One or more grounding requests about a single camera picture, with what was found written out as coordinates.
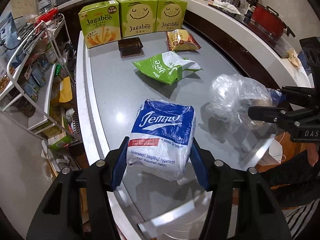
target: brown circular label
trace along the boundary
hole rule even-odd
[[[117,7],[116,6],[110,6],[108,8],[108,13],[113,14],[117,11]]]

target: red pot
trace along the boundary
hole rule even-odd
[[[260,24],[266,31],[270,33],[275,39],[279,39],[284,30],[286,30],[287,36],[290,34],[295,37],[292,30],[279,18],[279,14],[270,8],[269,6],[264,7],[263,5],[256,3],[255,10],[252,14],[252,20]]]

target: jagabee box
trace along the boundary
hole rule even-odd
[[[87,48],[121,39],[116,0],[87,5],[78,14]]]
[[[158,0],[156,32],[181,29],[186,9],[182,0]]]
[[[158,0],[118,0],[122,37],[155,32]]]

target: red label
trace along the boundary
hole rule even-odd
[[[129,141],[129,146],[158,146],[160,138],[133,139]]]

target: blue and white package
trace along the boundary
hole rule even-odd
[[[139,108],[127,164],[163,179],[182,179],[191,151],[196,115],[192,106],[147,99]]]

